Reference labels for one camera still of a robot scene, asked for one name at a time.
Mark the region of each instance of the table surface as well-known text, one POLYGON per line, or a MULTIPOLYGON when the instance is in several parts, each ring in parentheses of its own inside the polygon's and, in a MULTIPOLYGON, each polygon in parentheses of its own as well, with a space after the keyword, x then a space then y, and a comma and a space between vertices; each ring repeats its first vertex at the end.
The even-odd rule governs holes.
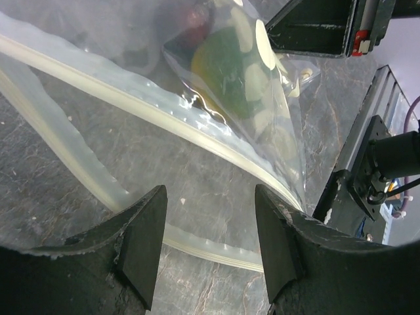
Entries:
MULTIPOLYGON (((265 20, 282 2, 254 0, 265 20)), ((321 74, 300 97, 306 204, 312 212, 377 64, 370 56, 305 58, 321 74)), ((87 145, 130 193, 167 187, 168 221, 204 238, 258 251, 258 179, 175 135, 37 72, 87 145)), ((0 241, 53 245, 112 215, 0 99, 0 241)), ((266 314, 263 274, 205 261, 164 245, 152 314, 266 314)))

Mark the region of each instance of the purple cable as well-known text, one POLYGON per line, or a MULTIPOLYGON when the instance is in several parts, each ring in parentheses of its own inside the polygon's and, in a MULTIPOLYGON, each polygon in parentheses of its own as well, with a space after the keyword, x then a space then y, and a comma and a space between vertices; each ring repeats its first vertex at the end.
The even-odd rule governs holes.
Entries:
MULTIPOLYGON (((420 96, 417 97, 415 99, 415 101, 413 102, 413 104, 409 107, 407 115, 406 115, 406 120, 404 121, 404 133, 408 132, 408 125, 410 124, 410 118, 411 115, 414 112, 415 107, 420 103, 420 96)), ((404 177, 404 185, 408 183, 408 176, 404 177)), ((406 207, 407 207, 407 202, 408 202, 408 198, 409 198, 409 191, 406 190, 404 192, 404 199, 402 201, 402 205, 401 205, 401 209, 400 211, 403 211, 406 207)))

